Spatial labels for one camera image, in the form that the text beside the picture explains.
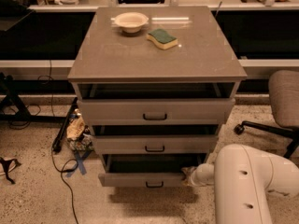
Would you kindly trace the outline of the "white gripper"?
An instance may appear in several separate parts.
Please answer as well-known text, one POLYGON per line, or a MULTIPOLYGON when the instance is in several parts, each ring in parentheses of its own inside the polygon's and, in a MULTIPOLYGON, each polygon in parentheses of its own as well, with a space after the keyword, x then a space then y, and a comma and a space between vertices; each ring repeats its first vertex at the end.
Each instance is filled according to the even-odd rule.
POLYGON ((183 167, 184 174, 182 184, 184 186, 209 186, 214 184, 214 166, 209 163, 200 164, 197 167, 183 167))

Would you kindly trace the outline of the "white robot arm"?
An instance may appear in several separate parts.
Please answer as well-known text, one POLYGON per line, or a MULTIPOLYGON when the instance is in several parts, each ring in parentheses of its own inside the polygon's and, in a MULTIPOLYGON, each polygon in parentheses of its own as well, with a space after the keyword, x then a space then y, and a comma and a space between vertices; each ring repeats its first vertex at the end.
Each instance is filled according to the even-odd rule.
POLYGON ((292 161, 245 145, 223 147, 214 164, 182 172, 187 186, 214 187, 217 224, 272 224, 266 195, 299 193, 299 168, 292 161))

